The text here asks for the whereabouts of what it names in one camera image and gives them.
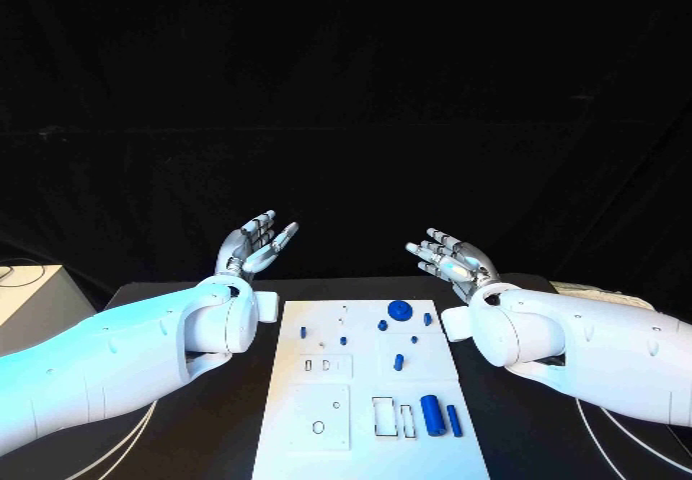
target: white cable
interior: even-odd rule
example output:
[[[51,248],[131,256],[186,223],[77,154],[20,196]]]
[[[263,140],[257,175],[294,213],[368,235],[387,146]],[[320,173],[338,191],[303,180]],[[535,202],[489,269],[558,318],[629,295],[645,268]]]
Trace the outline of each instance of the white cable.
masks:
[[[144,414],[144,416],[142,417],[142,420],[140,420],[140,423],[137,423],[137,425],[134,426],[131,432],[127,434],[126,438],[120,441],[120,443],[108,450],[108,452],[104,454],[104,456],[88,466],[85,467],[82,470],[80,470],[71,477],[68,477],[65,480],[75,480],[77,477],[80,477],[81,475],[84,475],[113,454],[114,452],[118,450],[118,448],[127,443],[127,441],[130,440],[131,436],[137,433],[137,430],[140,429],[142,427],[142,430],[140,430],[140,433],[137,434],[137,438],[139,436],[142,435],[142,432],[144,431],[144,427],[147,426],[147,423],[149,423],[149,419],[152,418],[152,415],[155,413],[155,407],[156,407],[156,401],[155,403],[152,404],[152,406],[149,407],[149,410],[147,410],[147,413]],[[133,447],[134,445],[134,442],[137,441],[137,438],[134,439],[133,441],[133,444],[130,445],[130,448]],[[123,457],[126,456],[127,452],[130,451],[130,448],[126,450],[126,453],[123,454],[123,456],[120,457],[116,465],[120,463],[120,461],[123,460]]]
[[[663,456],[636,436],[630,431],[623,427],[620,422],[613,418],[610,412],[601,407],[603,413],[610,418],[612,422],[617,425],[617,428],[626,433],[626,435],[639,443],[642,447],[645,447],[665,462],[668,462],[674,467],[678,467],[684,472],[692,474],[692,468],[685,467],[678,462],[671,460],[666,456]]]
[[[603,450],[601,444],[599,443],[599,440],[597,440],[597,438],[596,438],[594,432],[593,432],[593,430],[591,430],[591,425],[588,424],[588,420],[587,420],[587,417],[586,417],[586,415],[584,415],[584,410],[581,409],[580,399],[575,398],[575,400],[577,400],[577,408],[580,409],[581,419],[584,420],[584,426],[587,427],[588,434],[591,435],[591,439],[594,440],[596,446],[599,447],[599,451],[601,452],[603,458],[604,458],[606,461],[609,462],[610,468],[612,468],[613,471],[617,473],[617,476],[619,476],[623,480],[627,480],[627,479],[624,478],[624,475],[620,473],[620,470],[617,469],[614,463],[612,462],[610,457],[606,455],[606,451]]]

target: black curtain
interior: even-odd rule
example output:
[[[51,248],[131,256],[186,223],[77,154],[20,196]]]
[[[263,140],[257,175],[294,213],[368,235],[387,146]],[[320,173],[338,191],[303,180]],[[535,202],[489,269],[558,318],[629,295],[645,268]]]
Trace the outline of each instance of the black curtain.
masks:
[[[103,306],[273,208],[273,278],[417,274],[434,226],[692,318],[689,14],[463,8],[0,5],[2,257]]]

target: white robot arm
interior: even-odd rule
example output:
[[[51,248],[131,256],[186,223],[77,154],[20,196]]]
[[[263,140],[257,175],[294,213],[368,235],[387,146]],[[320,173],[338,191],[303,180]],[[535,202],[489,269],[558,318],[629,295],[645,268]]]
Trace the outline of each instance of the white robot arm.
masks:
[[[273,240],[274,212],[228,236],[216,273],[199,285],[85,319],[0,357],[0,455],[43,435],[142,408],[245,352],[278,296],[254,292],[299,226]]]
[[[407,250],[467,303],[443,312],[450,341],[473,337],[495,366],[606,409],[692,426],[692,325],[502,283],[473,245],[434,229],[428,234],[439,243],[410,243]],[[562,355],[562,364],[545,360]]]

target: white pegboard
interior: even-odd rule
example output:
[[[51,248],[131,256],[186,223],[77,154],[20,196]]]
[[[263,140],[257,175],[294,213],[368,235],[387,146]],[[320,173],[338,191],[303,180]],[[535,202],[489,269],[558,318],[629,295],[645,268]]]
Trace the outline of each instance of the white pegboard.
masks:
[[[489,478],[434,304],[408,303],[414,316],[405,322],[389,318],[389,301],[286,303],[255,480]],[[433,315],[430,326],[424,313]],[[388,322],[384,332],[381,320]],[[400,372],[397,353],[404,355]],[[447,424],[440,437],[428,436],[426,429],[420,400],[430,394],[439,397]],[[374,397],[394,399],[394,438],[375,435]],[[415,439],[404,437],[401,405],[411,405]],[[451,433],[447,405],[457,409],[462,438]],[[322,433],[313,431],[316,422]]]

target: robotic hand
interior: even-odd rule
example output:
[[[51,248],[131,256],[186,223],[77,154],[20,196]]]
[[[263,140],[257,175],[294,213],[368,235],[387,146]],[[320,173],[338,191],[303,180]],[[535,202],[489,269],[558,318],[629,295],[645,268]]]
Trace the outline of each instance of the robotic hand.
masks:
[[[418,267],[467,306],[443,312],[450,341],[473,337],[486,360],[630,417],[692,426],[692,325],[643,308],[502,283],[483,252],[434,229],[410,243]],[[564,355],[562,365],[548,361]]]
[[[0,357],[0,455],[74,425],[137,410],[245,352],[278,296],[253,275],[296,234],[274,212],[228,236],[198,286],[105,310],[35,347]]]

